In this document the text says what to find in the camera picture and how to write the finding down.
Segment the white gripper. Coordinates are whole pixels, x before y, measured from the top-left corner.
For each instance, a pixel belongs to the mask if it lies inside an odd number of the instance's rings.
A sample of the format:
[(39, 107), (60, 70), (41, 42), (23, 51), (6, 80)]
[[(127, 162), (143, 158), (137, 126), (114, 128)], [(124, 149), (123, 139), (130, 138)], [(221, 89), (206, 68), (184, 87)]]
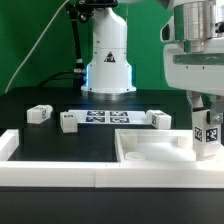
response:
[(185, 53), (180, 44), (167, 44), (163, 57), (167, 84), (190, 90), (186, 96), (193, 112), (204, 109), (201, 93), (212, 94), (207, 123), (221, 125), (224, 114), (224, 44), (206, 43), (205, 50), (199, 53)]

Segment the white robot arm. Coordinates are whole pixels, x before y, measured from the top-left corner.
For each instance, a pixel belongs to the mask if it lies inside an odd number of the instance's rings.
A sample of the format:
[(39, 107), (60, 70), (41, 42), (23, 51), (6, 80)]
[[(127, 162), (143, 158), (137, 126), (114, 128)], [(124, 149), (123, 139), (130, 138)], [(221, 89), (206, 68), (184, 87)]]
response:
[[(83, 89), (97, 97), (133, 92), (131, 66), (126, 60), (127, 24), (112, 10), (123, 0), (87, 0), (93, 12), (93, 58)], [(224, 116), (224, 0), (156, 0), (172, 16), (160, 31), (165, 79), (183, 89), (194, 112), (201, 96), (211, 96), (209, 124)]]

